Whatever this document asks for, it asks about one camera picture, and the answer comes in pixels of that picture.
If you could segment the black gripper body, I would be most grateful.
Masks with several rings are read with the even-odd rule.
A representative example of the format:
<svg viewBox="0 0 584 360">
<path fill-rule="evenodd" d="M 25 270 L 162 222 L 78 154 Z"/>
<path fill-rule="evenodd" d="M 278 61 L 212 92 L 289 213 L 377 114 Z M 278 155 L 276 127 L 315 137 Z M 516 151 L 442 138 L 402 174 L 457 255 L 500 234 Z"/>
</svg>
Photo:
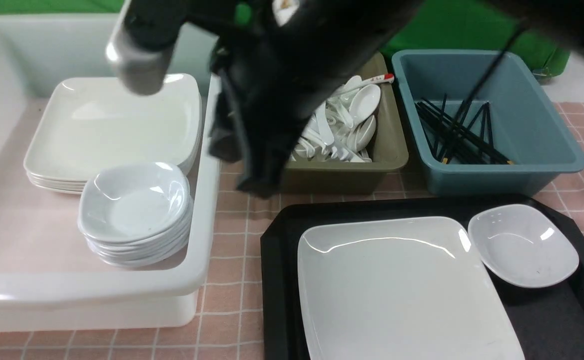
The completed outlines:
<svg viewBox="0 0 584 360">
<path fill-rule="evenodd" d="M 259 14 L 249 27 L 231 27 L 215 45 L 210 70 L 221 91 L 210 131 L 209 153 L 242 162 L 238 191 L 267 199 L 278 194 L 290 153 L 309 116 L 300 100 L 313 89 L 285 59 L 283 28 Z"/>
</svg>

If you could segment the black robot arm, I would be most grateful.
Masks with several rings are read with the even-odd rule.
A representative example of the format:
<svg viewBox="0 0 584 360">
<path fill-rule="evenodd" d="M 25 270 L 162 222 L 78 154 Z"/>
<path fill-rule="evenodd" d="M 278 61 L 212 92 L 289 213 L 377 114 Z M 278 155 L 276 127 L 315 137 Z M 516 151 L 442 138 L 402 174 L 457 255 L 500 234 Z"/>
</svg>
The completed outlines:
<svg viewBox="0 0 584 360">
<path fill-rule="evenodd" d="M 223 25 L 210 69 L 221 82 L 209 152 L 242 161 L 238 191 L 277 194 L 310 115 L 421 7 L 420 0 L 307 0 L 278 25 L 272 6 L 239 25 L 238 2 L 211 0 Z"/>
</svg>

